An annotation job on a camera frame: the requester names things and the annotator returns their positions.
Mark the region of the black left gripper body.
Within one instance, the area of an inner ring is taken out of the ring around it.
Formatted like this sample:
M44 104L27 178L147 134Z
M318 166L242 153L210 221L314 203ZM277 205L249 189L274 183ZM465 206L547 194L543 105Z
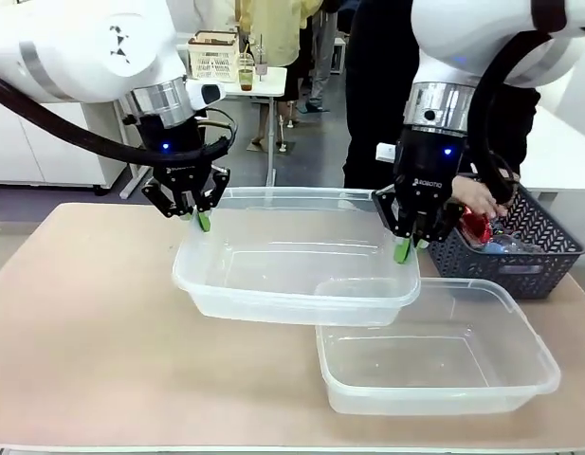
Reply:
M172 191L202 191L206 187L217 145L205 144L195 118L165 127L161 117L145 116L136 128L146 151L167 158L166 164L153 166L153 177L159 184Z

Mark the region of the person left hand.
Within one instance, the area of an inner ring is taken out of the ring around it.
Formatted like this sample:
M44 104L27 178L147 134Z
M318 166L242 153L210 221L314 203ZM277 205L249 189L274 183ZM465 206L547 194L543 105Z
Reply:
M452 180L452 198L469 208L473 213L489 219L499 215L499 206L489 189L482 183L457 175Z

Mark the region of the clear plastic bin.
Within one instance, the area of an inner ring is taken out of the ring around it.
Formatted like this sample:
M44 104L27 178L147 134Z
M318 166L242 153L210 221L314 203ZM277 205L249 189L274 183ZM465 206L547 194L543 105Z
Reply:
M209 220L190 222L173 267L207 317L378 326L419 295L415 255L395 259L366 190L230 188Z
M424 279L385 326L319 326L320 371L342 414L506 413L558 389L551 352L494 282Z

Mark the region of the white background table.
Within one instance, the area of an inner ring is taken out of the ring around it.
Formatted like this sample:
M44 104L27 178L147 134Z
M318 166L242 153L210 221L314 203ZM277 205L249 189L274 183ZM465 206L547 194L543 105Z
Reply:
M278 114L276 98L283 95L285 79L285 68L269 66L265 76L254 77L250 91L244 91L238 82L224 82L226 100L251 101L268 106L269 112L265 129L267 139L265 185L267 187L273 187L276 183L276 169L274 168L276 118Z

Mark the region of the crushed red can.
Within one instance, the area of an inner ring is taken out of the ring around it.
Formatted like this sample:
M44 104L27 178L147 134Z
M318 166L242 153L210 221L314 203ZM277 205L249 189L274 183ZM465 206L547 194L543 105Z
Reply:
M470 208L460 219L459 230L466 241L475 248L487 244L493 236L492 226L486 215L474 213Z

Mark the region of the crushed clear plastic bottle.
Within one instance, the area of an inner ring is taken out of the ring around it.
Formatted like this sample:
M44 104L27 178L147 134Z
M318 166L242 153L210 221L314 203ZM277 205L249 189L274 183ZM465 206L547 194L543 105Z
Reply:
M485 242L481 251L487 254L527 254L531 245L523 242L517 236L496 233Z

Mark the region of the person in yellow shirt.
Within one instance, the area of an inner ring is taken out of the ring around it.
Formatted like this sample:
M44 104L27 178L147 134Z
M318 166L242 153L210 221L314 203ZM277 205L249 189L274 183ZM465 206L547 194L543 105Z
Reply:
M286 69L283 95L276 98L280 119L298 123L296 104L301 81L308 72L307 58L301 55L309 19L323 0L235 0L240 30L248 37L251 50L262 46L266 62Z

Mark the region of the white cabinet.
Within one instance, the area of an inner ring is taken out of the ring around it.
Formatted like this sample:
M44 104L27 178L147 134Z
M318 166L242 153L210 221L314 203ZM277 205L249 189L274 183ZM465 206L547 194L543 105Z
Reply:
M0 104L0 184L110 189L125 168L56 138Z

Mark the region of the person in grey trousers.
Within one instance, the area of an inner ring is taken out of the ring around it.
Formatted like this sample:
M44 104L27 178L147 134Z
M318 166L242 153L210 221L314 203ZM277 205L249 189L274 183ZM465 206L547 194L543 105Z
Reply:
M310 62L313 64L311 90L305 102L308 113L322 113L323 95L331 74L334 45L338 33L338 10L342 0L322 0L320 8L307 20L305 42L311 37Z

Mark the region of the clear cup with straw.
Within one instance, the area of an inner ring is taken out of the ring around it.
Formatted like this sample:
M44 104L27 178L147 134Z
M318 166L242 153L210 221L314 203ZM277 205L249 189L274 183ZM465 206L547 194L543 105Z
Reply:
M263 76L267 74L268 63L265 51L264 35L261 34L254 49L255 72L259 80L263 80Z

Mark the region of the person torso in black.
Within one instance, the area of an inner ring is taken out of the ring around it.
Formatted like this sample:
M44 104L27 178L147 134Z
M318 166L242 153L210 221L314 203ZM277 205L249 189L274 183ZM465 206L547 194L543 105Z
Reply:
M419 67L411 28L413 0L360 0L346 55L345 99L350 135L343 186L379 190L393 183L393 166L375 158L380 142L394 144ZM502 86L493 100L488 144L514 173L527 156L540 93Z

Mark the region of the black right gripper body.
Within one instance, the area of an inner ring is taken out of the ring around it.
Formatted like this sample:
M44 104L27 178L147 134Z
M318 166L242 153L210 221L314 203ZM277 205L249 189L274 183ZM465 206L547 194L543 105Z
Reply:
M464 136L402 129L394 164L394 191L398 214L435 216L452 195L466 149Z

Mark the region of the beige woven basket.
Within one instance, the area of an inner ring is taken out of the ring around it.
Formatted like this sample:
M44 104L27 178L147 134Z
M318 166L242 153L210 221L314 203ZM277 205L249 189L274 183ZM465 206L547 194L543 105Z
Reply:
M189 39L187 49L192 78L238 81L239 41L236 32L200 30Z

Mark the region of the dark grey plastic basket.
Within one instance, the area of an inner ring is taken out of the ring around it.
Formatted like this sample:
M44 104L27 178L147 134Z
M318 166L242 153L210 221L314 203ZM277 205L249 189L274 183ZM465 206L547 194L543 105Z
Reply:
M584 246L526 189L514 188L499 215L489 219L493 235L506 233L530 244L527 254L487 254L472 247L458 225L444 242L428 245L430 257L444 278L493 281L520 300L542 300L567 275Z

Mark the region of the plastic cup with brown drink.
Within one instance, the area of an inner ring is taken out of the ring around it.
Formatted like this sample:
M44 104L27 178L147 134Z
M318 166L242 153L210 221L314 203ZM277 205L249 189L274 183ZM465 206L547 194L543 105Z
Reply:
M254 81L255 61L249 52L244 52L238 58L238 81L242 91L251 91Z

